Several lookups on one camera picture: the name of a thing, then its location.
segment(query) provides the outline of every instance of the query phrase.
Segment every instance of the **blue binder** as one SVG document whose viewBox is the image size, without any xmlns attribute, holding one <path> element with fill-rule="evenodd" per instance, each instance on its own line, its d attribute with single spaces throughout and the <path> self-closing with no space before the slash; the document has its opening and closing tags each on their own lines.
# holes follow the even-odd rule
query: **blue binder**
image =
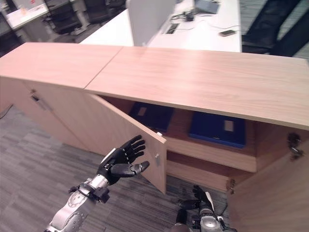
<svg viewBox="0 0 309 232">
<path fill-rule="evenodd" d="M 167 132 L 174 108 L 136 102 L 129 115 L 141 124 L 161 132 Z"/>
<path fill-rule="evenodd" d="M 189 136 L 209 142 L 244 148 L 246 145 L 245 120 L 195 112 Z"/>
</svg>

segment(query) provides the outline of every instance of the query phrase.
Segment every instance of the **wooden cabinet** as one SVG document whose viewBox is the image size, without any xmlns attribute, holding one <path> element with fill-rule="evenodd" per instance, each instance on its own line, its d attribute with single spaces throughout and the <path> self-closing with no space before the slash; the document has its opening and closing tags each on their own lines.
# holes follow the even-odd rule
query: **wooden cabinet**
<svg viewBox="0 0 309 232">
<path fill-rule="evenodd" d="M 296 132 L 303 141 L 299 149 L 309 153 L 305 60 L 145 47 L 64 48 L 24 44 L 0 59 L 1 77 L 27 81 L 26 88 L 14 86 L 14 103 L 50 134 L 102 155 L 141 134 L 147 150 L 138 161 L 150 161 L 144 175 L 162 192 L 166 174 L 223 192 L 234 179 L 234 194 L 227 194 L 231 224 L 239 232 L 308 230 L 309 159 L 290 161 L 287 144 L 288 133 Z M 28 54 L 40 69 L 33 69 Z M 15 68 L 17 62 L 22 68 Z M 32 91 L 49 110 L 29 97 Z M 127 115 L 134 101 L 175 108 L 163 137 Z M 246 119 L 245 148 L 190 138 L 194 111 Z"/>
<path fill-rule="evenodd" d="M 57 118 L 92 152 L 105 156 L 114 147 L 141 134 L 146 141 L 145 155 L 136 162 L 149 161 L 150 167 L 143 176 L 166 192 L 166 140 L 163 137 L 99 96 L 30 82 L 27 86 L 42 96 Z"/>
<path fill-rule="evenodd" d="M 9 89 L 5 80 L 0 78 L 0 113 L 10 107 L 13 103 L 11 100 L 12 90 Z"/>
<path fill-rule="evenodd" d="M 309 157 L 290 160 L 284 135 L 294 131 L 293 128 L 267 125 L 266 129 L 259 144 L 260 158 L 267 161 L 281 158 L 237 184 L 234 194 L 228 194 L 232 226 L 239 232 L 308 231 Z M 309 152 L 308 135 L 308 131 L 302 134 L 303 141 L 297 148 L 306 153 Z"/>
<path fill-rule="evenodd" d="M 1 78 L 1 88 L 9 91 L 10 101 L 21 111 L 23 111 L 33 121 L 38 123 L 41 128 L 58 140 L 71 146 L 88 150 L 82 141 L 63 125 L 52 112 L 51 109 L 44 108 L 40 100 L 35 101 L 32 93 L 26 85 L 19 80 Z"/>
</svg>

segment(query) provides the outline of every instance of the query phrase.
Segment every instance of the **cabinet hinge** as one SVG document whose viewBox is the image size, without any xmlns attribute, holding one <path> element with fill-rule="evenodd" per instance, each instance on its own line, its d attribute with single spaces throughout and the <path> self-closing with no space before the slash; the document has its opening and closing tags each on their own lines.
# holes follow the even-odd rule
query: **cabinet hinge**
<svg viewBox="0 0 309 232">
<path fill-rule="evenodd" d="M 291 161 L 297 160 L 298 158 L 304 156 L 304 151 L 297 148 L 299 144 L 301 143 L 300 136 L 296 133 L 289 133 L 288 134 L 288 146 L 291 150 Z"/>
<path fill-rule="evenodd" d="M 226 190 L 228 192 L 230 192 L 230 194 L 234 194 L 235 193 L 235 191 L 234 191 L 235 185 L 236 185 L 235 179 L 229 179 L 226 183 Z"/>
</svg>

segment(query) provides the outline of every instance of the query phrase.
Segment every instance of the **wooden countertop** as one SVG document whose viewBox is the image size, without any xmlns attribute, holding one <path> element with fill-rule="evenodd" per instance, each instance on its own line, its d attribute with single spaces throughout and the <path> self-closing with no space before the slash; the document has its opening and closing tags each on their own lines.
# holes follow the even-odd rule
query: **wooden countertop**
<svg viewBox="0 0 309 232">
<path fill-rule="evenodd" d="M 0 58 L 0 76 L 84 88 L 120 46 L 24 43 Z"/>
<path fill-rule="evenodd" d="M 0 76 L 309 130 L 309 65 L 299 58 L 26 43 L 0 58 Z"/>
</svg>

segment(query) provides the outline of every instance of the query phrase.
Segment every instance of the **white desk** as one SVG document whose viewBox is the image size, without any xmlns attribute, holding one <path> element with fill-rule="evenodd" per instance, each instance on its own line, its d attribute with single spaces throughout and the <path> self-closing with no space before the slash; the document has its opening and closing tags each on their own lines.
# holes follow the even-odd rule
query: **white desk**
<svg viewBox="0 0 309 232">
<path fill-rule="evenodd" d="M 193 5 L 193 0 L 184 0 L 176 4 L 173 15 L 188 11 L 192 9 Z M 180 23 L 179 29 L 193 28 L 191 30 L 176 30 L 174 34 L 162 34 L 167 29 L 168 19 L 158 34 L 148 43 L 148 46 L 241 52 L 240 31 L 237 31 L 235 35 L 221 37 L 218 33 L 225 29 L 211 26 L 221 28 L 240 26 L 239 0 L 221 0 L 217 14 L 207 17 L 202 15 L 205 14 L 196 15 L 193 22 L 184 22 L 181 19 L 174 20 Z M 81 43 L 133 46 L 128 10 L 123 11 Z"/>
<path fill-rule="evenodd" d="M 84 10 L 84 3 L 82 1 L 70 1 L 78 3 L 78 7 L 76 8 Z M 46 13 L 48 13 L 48 8 L 45 3 L 43 3 L 30 10 L 26 10 L 24 14 L 20 9 L 14 11 L 7 15 L 7 20 L 14 30 L 23 28 L 32 41 L 47 41 L 49 35 L 46 32 L 44 24 L 40 20 L 40 17 Z"/>
<path fill-rule="evenodd" d="M 170 23 L 163 26 L 161 31 L 148 43 L 149 47 L 183 48 L 194 50 L 213 50 L 241 52 L 241 31 L 239 0 L 220 0 L 221 4 L 217 14 L 197 14 L 192 22 L 183 19 L 173 20 L 180 23 L 173 34 L 165 34 Z M 194 5 L 192 0 L 184 0 L 177 4 L 175 15 L 190 10 Z M 229 29 L 237 33 L 222 37 L 218 33 Z"/>
<path fill-rule="evenodd" d="M 128 10 L 122 11 L 119 15 L 84 39 L 81 44 L 133 46 Z"/>
<path fill-rule="evenodd" d="M 25 14 L 22 14 L 21 10 L 14 11 L 7 15 L 7 19 L 11 27 L 16 30 L 35 20 L 48 12 L 47 6 L 41 4 L 37 7 L 34 7 L 30 10 L 27 10 Z"/>
</svg>

